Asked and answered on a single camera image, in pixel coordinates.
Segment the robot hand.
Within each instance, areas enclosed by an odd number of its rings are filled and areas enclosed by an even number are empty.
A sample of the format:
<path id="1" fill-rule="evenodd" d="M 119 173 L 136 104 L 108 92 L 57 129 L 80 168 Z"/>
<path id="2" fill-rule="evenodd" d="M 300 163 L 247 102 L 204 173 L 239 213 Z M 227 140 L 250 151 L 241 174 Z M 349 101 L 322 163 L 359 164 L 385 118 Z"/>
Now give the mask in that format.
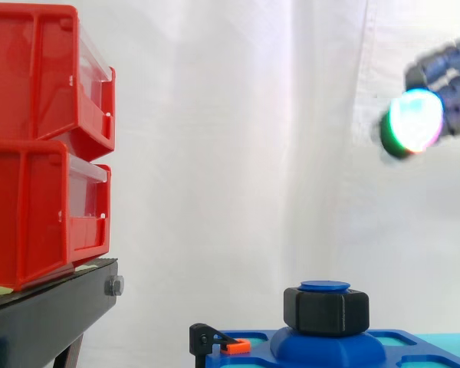
<path id="1" fill-rule="evenodd" d="M 460 135 L 460 41 L 417 59 L 404 81 L 406 90 L 378 123 L 381 147 L 398 160 Z"/>

